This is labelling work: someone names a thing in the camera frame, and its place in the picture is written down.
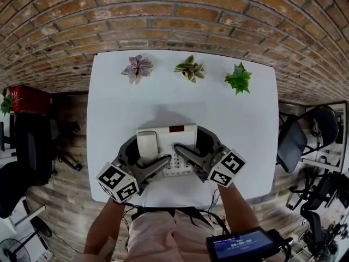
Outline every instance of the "brick wall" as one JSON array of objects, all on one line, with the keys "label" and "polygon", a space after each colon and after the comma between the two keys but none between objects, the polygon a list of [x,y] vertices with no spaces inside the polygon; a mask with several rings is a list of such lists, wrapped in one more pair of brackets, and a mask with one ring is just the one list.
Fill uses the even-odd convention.
[{"label": "brick wall", "polygon": [[170,49],[272,66],[283,100],[345,100],[348,20],[348,0],[0,0],[0,87],[88,90],[96,52]]}]

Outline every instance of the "red crate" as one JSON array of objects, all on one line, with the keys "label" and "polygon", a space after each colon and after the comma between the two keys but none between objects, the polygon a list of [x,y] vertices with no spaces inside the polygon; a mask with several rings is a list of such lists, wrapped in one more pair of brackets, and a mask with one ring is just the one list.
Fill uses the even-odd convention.
[{"label": "red crate", "polygon": [[51,95],[47,92],[37,90],[25,85],[10,88],[13,101],[12,111],[14,112],[35,112],[46,115],[50,112]]}]

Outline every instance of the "variegated plant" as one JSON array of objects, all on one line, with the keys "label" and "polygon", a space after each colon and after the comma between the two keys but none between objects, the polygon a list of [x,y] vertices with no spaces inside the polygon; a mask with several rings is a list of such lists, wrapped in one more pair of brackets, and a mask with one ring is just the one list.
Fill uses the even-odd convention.
[{"label": "variegated plant", "polygon": [[122,75],[128,75],[130,84],[139,84],[143,76],[150,76],[152,71],[152,62],[146,58],[142,59],[141,55],[129,58],[131,65],[128,65],[122,71]]},{"label": "variegated plant", "polygon": [[191,82],[196,82],[196,78],[203,79],[205,76],[202,73],[204,68],[202,64],[193,63],[194,56],[189,56],[185,63],[179,64],[175,67],[175,72],[182,72],[183,75]]}]

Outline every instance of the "person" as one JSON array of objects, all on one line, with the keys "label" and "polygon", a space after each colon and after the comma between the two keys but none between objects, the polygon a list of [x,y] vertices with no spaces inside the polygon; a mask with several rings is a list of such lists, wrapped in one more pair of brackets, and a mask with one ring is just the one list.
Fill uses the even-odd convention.
[{"label": "person", "polygon": [[[234,184],[218,186],[230,231],[259,226],[258,220]],[[125,205],[111,198],[93,222],[83,254],[73,262],[111,261]],[[132,215],[128,256],[124,262],[209,262],[206,238],[213,227],[194,207],[138,208]]]}]

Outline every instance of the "wooden floor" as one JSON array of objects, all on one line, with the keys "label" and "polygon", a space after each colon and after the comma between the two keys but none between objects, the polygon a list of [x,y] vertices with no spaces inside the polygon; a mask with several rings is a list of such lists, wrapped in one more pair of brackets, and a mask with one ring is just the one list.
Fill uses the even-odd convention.
[{"label": "wooden floor", "polygon": [[[50,226],[50,228],[60,238],[66,241],[78,252],[83,251],[88,229],[97,217],[103,203],[96,202],[91,197],[86,152],[86,114],[87,114],[87,94],[74,96],[57,96],[53,100],[54,111],[58,124],[78,121],[81,131],[69,140],[62,143],[65,149],[77,162],[83,165],[83,169],[74,171],[64,163],[55,161],[55,168],[58,175],[50,179],[50,183],[44,187],[32,187],[27,192],[28,204],[31,209],[40,204],[46,206],[46,210],[40,217]],[[284,111],[303,112],[303,108],[280,105]],[[304,173],[302,164],[292,174],[287,174],[280,166],[275,168],[273,188],[268,195],[250,199],[248,202],[256,212],[261,226],[266,230],[277,229],[283,236],[292,235],[296,239],[308,224],[301,226],[303,218],[298,211],[290,211],[285,207],[285,203],[290,196],[291,186],[302,186]],[[224,215],[221,206],[216,206],[213,211],[219,216]],[[131,211],[126,216],[131,222]],[[344,213],[344,208],[334,202],[329,209],[319,212],[323,226],[327,227],[333,220],[338,221]],[[116,251],[115,261],[123,261],[127,256],[124,248],[128,238],[126,226],[122,223]],[[68,262],[75,254],[62,240],[56,236],[46,240],[54,254],[54,259],[59,262]]]}]

